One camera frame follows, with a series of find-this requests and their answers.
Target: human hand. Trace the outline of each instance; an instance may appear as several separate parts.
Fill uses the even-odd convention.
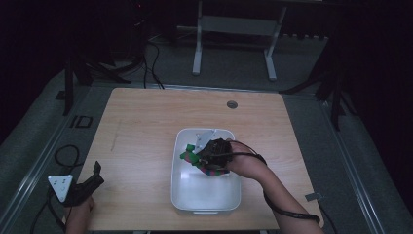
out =
[[[88,227],[91,211],[94,208],[94,198],[90,196],[81,205],[64,208],[66,217],[66,234],[85,233]]]
[[[231,147],[233,153],[252,153],[247,146],[236,141],[231,141]],[[257,181],[271,171],[261,160],[248,155],[233,156],[233,160],[227,164],[227,169],[239,176]]]

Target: white plastic container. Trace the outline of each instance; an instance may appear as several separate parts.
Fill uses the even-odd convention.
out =
[[[171,193],[174,206],[179,210],[197,215],[228,213],[241,202],[241,178],[235,173],[209,176],[179,156],[187,144],[195,145],[198,136],[214,131],[212,139],[235,139],[228,130],[183,129],[177,137],[173,151]]]

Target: wooden table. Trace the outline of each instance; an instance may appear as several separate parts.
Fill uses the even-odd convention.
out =
[[[238,107],[229,108],[234,100]],[[278,94],[115,89],[79,181],[97,160],[105,182],[94,193],[91,230],[278,229],[262,188],[242,179],[241,204],[228,215],[182,214],[170,199],[173,149],[185,128],[231,131],[264,156],[292,195],[321,217],[283,99]]]

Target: power cord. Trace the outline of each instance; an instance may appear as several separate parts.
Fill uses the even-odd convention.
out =
[[[73,148],[76,151],[75,154],[75,160],[73,162],[73,164],[67,165],[62,163],[59,160],[59,153],[66,148]],[[80,157],[80,151],[79,148],[76,145],[73,144],[67,144],[64,145],[63,147],[59,148],[56,153],[55,153],[55,161],[58,165],[65,167],[68,170],[68,174],[70,175],[72,173],[72,171],[80,166],[83,166],[83,163],[78,163],[79,161],[79,157]],[[57,225],[61,228],[61,230],[63,232],[65,232],[65,224],[61,221],[61,217],[57,214],[56,210],[54,209],[53,205],[52,205],[52,198],[56,197],[54,196],[55,192],[53,191],[52,187],[49,185],[48,187],[48,192],[47,192],[47,197],[46,197],[46,201],[45,203],[42,205],[42,207],[40,208],[39,212],[36,214],[36,216],[33,219],[33,222],[31,223],[30,226],[30,234],[34,233],[35,227],[36,227],[36,223],[40,217],[40,215],[42,214],[43,210],[45,210],[46,207],[48,207],[49,211],[51,212],[52,216],[55,218]]]
[[[153,78],[153,79],[155,80],[155,82],[158,84],[158,87],[159,87],[160,89],[163,89],[163,90],[164,90],[164,89],[165,89],[164,85],[162,84],[162,82],[161,82],[161,80],[159,79],[159,77],[155,74],[155,64],[156,64],[156,61],[158,60],[159,53],[160,53],[159,47],[158,47],[157,45],[155,45],[154,43],[149,42],[149,41],[148,41],[148,45],[155,47],[155,49],[156,49],[156,51],[157,51],[157,54],[156,54],[156,56],[155,56],[155,58],[154,58],[154,61],[153,61],[153,63],[152,63],[152,67],[151,67],[151,68],[149,68],[149,66],[148,66],[148,62],[147,62],[146,57],[143,57],[143,62],[144,62],[144,64],[145,64],[145,73],[144,73],[144,75],[143,75],[143,88],[146,89],[146,76],[147,76],[148,71],[150,71],[151,74],[152,74],[152,78]]]
[[[237,140],[233,140],[232,142],[236,142],[238,144],[241,144],[245,147],[247,147],[249,150],[251,150],[252,153],[237,153],[237,154],[233,154],[233,155],[247,155],[247,156],[253,156],[258,158],[259,160],[261,160],[265,165],[267,165],[267,162],[265,161],[265,159],[258,153],[255,152],[255,150],[253,150],[251,147],[249,147],[248,145],[239,142]],[[286,215],[286,216],[291,216],[294,218],[301,218],[301,219],[312,219],[314,221],[316,221],[317,223],[320,222],[320,219],[318,216],[314,215],[314,214],[297,214],[297,213],[292,213],[292,212],[287,212],[287,211],[283,211],[280,208],[276,207],[271,201],[270,199],[267,197],[267,195],[264,192],[264,199],[266,201],[266,203],[268,204],[268,206],[275,212],[279,213],[280,215]],[[332,220],[332,218],[330,217],[330,215],[328,215],[328,213],[325,211],[325,209],[323,208],[323,206],[321,205],[320,202],[318,202],[319,204],[319,209],[321,210],[322,213],[324,213],[325,217],[327,218],[328,222],[331,224],[331,228],[333,229],[334,233],[337,234],[337,228]]]

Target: grommet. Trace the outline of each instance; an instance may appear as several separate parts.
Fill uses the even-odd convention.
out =
[[[235,109],[235,108],[238,107],[238,104],[237,104],[237,102],[234,101],[234,100],[229,100],[229,101],[227,102],[227,106],[228,106],[229,108],[231,108],[231,109]]]

